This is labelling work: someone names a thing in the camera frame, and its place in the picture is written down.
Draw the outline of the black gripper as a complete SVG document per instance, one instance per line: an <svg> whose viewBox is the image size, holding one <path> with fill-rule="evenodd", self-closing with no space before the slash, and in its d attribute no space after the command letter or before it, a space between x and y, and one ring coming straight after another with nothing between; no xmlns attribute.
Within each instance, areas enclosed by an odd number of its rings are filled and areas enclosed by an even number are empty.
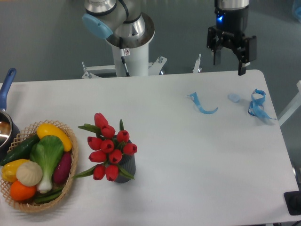
<svg viewBox="0 0 301 226"><path fill-rule="evenodd" d="M215 26L208 28L207 48L213 53L214 65L221 63L221 49L228 48L237 56L238 75L246 73L249 61L257 58L257 37L247 37L248 0L216 0Z"/></svg>

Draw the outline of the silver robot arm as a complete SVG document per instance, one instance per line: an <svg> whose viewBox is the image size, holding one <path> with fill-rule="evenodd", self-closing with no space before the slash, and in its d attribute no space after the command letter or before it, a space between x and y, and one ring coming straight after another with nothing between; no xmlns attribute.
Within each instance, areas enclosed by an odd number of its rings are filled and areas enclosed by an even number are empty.
<svg viewBox="0 0 301 226"><path fill-rule="evenodd" d="M155 34L153 20L141 11L139 0L87 0L84 26L106 40L112 49L118 77L160 75L167 59L149 62L149 43ZM238 75L257 58L256 36L245 36L249 1L216 0L215 25L208 28L206 46L219 64L221 49L232 50L238 59Z"/></svg>

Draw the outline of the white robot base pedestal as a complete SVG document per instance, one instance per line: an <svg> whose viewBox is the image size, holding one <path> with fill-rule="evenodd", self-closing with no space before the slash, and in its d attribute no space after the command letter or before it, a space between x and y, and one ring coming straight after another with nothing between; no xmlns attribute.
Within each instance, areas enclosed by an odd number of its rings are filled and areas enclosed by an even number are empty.
<svg viewBox="0 0 301 226"><path fill-rule="evenodd" d="M149 44L151 41L152 39L136 48L120 49L111 45L114 64L86 67L82 63L82 78L163 75L163 67L167 62L167 58L159 56L154 62L149 61Z"/></svg>

